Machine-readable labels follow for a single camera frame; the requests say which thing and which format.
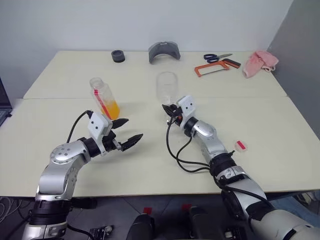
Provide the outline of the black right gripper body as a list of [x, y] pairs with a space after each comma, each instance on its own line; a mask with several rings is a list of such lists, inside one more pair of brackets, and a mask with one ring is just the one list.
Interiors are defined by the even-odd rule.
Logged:
[[182, 122], [182, 108], [180, 107], [180, 109], [177, 109], [177, 110], [173, 110], [173, 115], [172, 115], [172, 120], [171, 122], [173, 124], [176, 124], [177, 126], [180, 126], [181, 125], [181, 122]]

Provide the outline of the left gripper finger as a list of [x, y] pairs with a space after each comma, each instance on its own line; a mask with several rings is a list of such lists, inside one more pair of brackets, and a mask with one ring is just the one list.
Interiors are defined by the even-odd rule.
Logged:
[[129, 119], [127, 118], [119, 118], [112, 121], [112, 129], [117, 129], [123, 126], [125, 123], [127, 123]]
[[140, 139], [143, 137], [143, 133], [141, 134], [136, 134], [132, 137], [130, 137], [126, 142], [123, 142], [120, 144], [121, 146], [121, 151], [124, 152], [128, 150], [129, 148], [133, 147], [135, 144], [137, 144]]

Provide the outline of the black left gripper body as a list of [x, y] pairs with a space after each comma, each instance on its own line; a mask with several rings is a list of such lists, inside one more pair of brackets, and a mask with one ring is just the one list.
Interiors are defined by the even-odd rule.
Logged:
[[121, 143], [116, 140], [116, 134], [112, 130], [108, 135], [102, 137], [102, 144], [107, 153], [113, 150], [122, 150]]

